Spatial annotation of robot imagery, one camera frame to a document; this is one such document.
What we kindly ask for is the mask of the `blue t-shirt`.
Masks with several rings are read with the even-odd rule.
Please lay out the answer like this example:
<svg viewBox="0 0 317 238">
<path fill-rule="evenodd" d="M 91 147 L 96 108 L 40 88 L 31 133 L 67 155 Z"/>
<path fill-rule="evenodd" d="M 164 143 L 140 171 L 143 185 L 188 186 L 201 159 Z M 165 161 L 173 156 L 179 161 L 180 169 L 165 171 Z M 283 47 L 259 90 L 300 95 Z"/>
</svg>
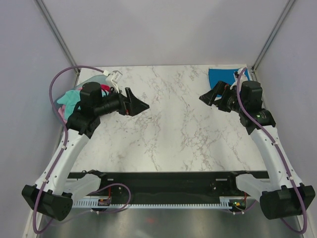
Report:
<svg viewBox="0 0 317 238">
<path fill-rule="evenodd" d="M 234 72 L 237 72 L 238 68 L 233 69 L 223 69 L 223 68 L 209 68 L 208 77 L 210 88 L 213 89 L 214 86 L 219 82 L 223 81 L 229 85 L 235 82 Z"/>
</svg>

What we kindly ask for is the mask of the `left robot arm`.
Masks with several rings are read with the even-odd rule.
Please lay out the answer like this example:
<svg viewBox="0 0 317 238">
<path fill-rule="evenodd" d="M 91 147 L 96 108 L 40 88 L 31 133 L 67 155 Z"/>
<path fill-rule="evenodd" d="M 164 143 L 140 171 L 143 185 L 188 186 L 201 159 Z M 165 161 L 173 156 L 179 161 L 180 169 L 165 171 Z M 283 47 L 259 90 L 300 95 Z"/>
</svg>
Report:
<svg viewBox="0 0 317 238">
<path fill-rule="evenodd" d="M 81 179 L 67 184 L 68 175 L 82 149 L 100 125 L 100 117 L 113 112 L 123 116 L 136 116 L 149 109 L 149 105 L 134 96 L 129 87 L 125 95 L 112 91 L 102 95 L 97 82 L 88 82 L 80 90 L 80 100 L 67 119 L 63 138 L 50 163 L 34 185 L 26 185 L 22 196 L 35 213 L 57 221 L 64 220 L 72 205 L 86 195 L 107 193 L 109 184 L 104 173 L 92 170 Z"/>
</svg>

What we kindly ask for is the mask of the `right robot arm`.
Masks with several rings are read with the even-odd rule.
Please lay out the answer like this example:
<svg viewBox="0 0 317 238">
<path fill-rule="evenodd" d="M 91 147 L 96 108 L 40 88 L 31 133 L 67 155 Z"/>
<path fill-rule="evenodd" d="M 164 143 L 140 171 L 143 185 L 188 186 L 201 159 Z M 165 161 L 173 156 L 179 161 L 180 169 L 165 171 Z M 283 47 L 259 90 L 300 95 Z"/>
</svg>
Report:
<svg viewBox="0 0 317 238">
<path fill-rule="evenodd" d="M 269 181 L 263 182 L 244 173 L 227 182 L 228 192 L 242 191 L 260 203 L 264 216 L 269 219 L 306 216 L 315 198 L 311 185 L 304 185 L 291 166 L 285 151 L 279 145 L 276 123 L 270 111 L 262 107 L 262 87 L 258 82 L 245 81 L 237 89 L 219 81 L 199 99 L 208 106 L 215 105 L 223 112 L 236 112 L 256 144 L 268 172 Z"/>
</svg>

